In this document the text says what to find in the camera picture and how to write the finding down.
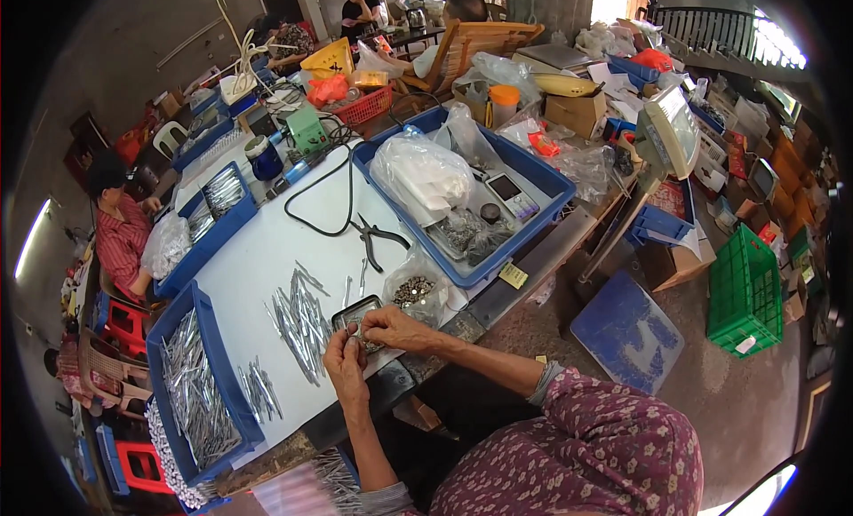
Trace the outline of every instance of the plastic bottle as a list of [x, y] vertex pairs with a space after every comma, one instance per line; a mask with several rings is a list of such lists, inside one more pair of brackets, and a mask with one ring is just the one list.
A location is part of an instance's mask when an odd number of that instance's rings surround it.
[[492, 129], [497, 129], [518, 112], [521, 92], [509, 84], [496, 84], [489, 87], [492, 104]]

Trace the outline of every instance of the purple floral shirt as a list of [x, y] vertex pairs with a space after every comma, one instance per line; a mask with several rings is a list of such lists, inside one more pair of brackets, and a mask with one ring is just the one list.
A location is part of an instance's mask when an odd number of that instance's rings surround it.
[[544, 418], [509, 425], [469, 451], [430, 515], [698, 512], [702, 457], [682, 413], [575, 369], [551, 380], [542, 409]]

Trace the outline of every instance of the green plastic crate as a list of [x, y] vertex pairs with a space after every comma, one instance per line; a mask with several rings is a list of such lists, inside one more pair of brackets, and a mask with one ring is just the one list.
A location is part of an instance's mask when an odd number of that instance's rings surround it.
[[[734, 348], [748, 337], [745, 354]], [[782, 294], [776, 256], [741, 223], [710, 266], [708, 339], [738, 358], [782, 341]]]

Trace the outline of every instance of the digital scale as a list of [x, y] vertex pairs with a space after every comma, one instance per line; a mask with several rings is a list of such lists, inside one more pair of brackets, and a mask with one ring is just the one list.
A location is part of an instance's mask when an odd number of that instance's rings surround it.
[[486, 179], [483, 183], [518, 220], [524, 222], [539, 212], [539, 205], [530, 199], [527, 193], [522, 191], [506, 175], [506, 172], [501, 172], [493, 178]]

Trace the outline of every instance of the hand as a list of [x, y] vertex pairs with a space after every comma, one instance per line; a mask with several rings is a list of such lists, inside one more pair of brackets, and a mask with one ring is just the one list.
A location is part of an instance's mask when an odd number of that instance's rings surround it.
[[384, 306], [365, 314], [362, 336], [389, 348], [423, 355], [432, 355], [440, 349], [444, 340], [450, 338], [411, 318], [397, 306]]
[[348, 329], [337, 331], [323, 354], [323, 366], [345, 412], [352, 407], [366, 407], [370, 400], [368, 384], [364, 382], [368, 354], [364, 342], [352, 336], [357, 330], [357, 325], [351, 323]]
[[163, 205], [159, 202], [159, 198], [155, 198], [154, 196], [146, 198], [143, 201], [143, 210], [145, 212], [158, 212], [162, 208]]

